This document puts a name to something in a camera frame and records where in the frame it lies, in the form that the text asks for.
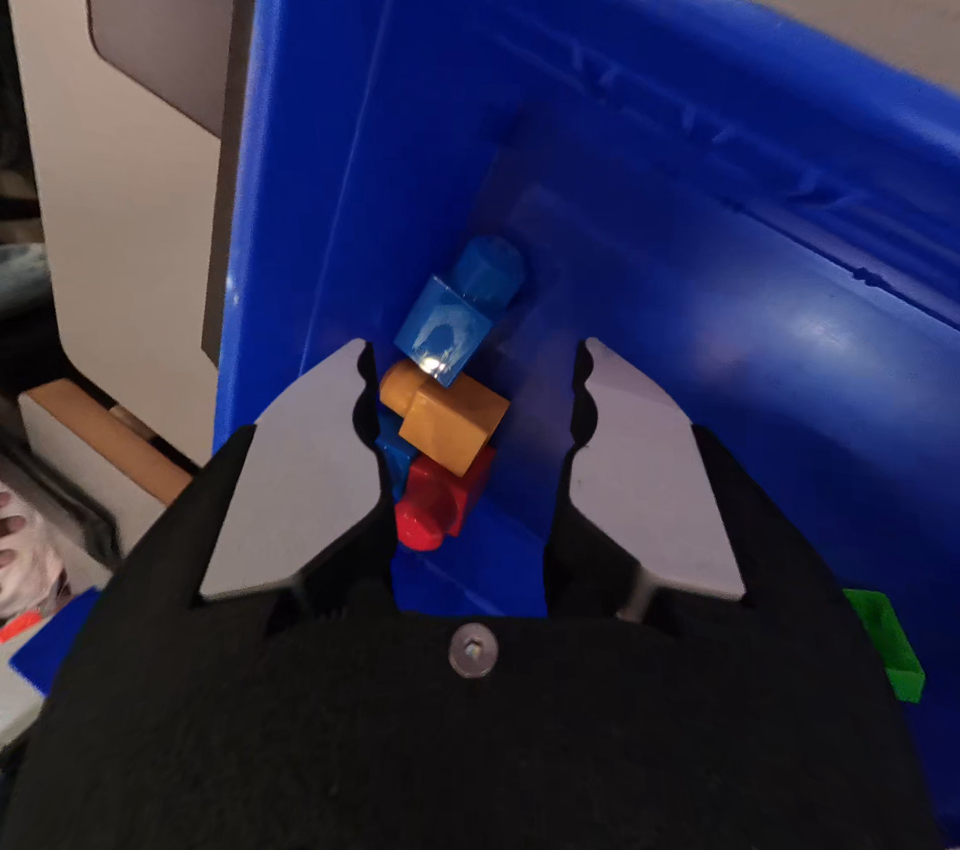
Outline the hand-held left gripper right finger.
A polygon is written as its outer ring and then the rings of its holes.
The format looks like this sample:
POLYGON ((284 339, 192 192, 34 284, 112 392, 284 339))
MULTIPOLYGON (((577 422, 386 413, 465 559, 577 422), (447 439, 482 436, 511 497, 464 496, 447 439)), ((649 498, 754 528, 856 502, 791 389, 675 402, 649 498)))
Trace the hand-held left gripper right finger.
POLYGON ((686 413, 597 338, 577 345, 572 393, 547 615, 642 622, 665 592, 739 604, 745 583, 686 413))

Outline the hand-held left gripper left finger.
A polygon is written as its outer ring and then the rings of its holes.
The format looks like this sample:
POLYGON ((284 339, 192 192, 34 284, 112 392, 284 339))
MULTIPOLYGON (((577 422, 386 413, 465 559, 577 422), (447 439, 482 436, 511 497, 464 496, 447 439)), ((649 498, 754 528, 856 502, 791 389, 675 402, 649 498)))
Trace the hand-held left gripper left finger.
POLYGON ((356 580, 391 587, 394 504, 378 456, 373 346, 350 340, 259 416, 199 586, 207 602, 288 588, 343 602, 356 580))

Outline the yellow toy block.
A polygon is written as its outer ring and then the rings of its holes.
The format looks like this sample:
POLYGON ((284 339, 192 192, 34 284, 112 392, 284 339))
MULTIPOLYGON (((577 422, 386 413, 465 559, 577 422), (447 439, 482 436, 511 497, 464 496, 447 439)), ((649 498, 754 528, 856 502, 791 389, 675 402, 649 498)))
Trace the yellow toy block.
POLYGON ((473 466, 511 404, 466 374, 445 387, 409 359, 387 369, 379 399, 399 417, 399 437, 456 477, 473 466))

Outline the blue plastic bin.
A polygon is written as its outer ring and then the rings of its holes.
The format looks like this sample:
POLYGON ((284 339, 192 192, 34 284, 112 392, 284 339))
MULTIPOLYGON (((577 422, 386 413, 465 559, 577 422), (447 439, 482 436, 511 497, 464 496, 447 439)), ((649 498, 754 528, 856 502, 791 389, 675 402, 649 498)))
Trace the blue plastic bin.
POLYGON ((402 594, 537 608, 577 344, 706 425, 892 601, 958 845, 958 97, 747 0, 234 0, 212 447, 354 338, 385 370, 469 239, 527 268, 468 372, 511 401, 462 545, 402 594))
POLYGON ((101 593, 100 589, 91 587, 75 596, 10 658, 10 668, 42 697, 50 694, 57 673, 101 593))

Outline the grey desk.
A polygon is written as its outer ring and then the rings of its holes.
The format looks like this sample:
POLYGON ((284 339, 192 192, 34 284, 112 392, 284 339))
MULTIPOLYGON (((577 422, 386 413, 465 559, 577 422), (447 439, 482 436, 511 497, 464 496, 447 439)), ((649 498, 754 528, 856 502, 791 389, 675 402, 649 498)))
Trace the grey desk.
MULTIPOLYGON (((151 59, 199 108, 121 70, 89 0, 9 0, 63 348, 78 370, 184 453, 210 454, 217 369, 214 204, 233 0, 120 0, 161 12, 151 59)), ((958 0, 755 0, 958 91, 958 0)))

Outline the red toy block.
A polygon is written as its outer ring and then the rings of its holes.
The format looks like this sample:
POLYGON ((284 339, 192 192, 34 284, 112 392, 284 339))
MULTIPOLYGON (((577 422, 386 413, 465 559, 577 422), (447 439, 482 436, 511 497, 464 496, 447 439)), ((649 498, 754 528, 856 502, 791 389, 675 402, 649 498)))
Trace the red toy block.
POLYGON ((433 552, 462 531, 483 495, 497 451, 478 454, 462 476, 419 454, 412 462, 402 497, 394 506, 400 544, 413 552, 433 552))

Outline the wood-edged side table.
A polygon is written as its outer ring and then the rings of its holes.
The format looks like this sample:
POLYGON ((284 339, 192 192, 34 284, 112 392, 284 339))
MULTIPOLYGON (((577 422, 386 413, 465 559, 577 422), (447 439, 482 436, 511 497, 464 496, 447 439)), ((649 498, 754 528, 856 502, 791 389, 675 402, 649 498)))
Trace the wood-edged side table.
POLYGON ((169 506, 192 481, 174 463, 73 381, 61 378, 19 395, 21 408, 35 407, 78 437, 151 497, 169 506))

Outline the green toy block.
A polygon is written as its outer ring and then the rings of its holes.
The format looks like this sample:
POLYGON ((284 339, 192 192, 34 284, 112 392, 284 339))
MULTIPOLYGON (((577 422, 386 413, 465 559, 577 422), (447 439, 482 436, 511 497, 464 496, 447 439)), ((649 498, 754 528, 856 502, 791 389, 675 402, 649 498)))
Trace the green toy block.
POLYGON ((869 635, 896 699, 919 704, 927 674, 890 599, 878 591, 845 588, 843 593, 869 635))

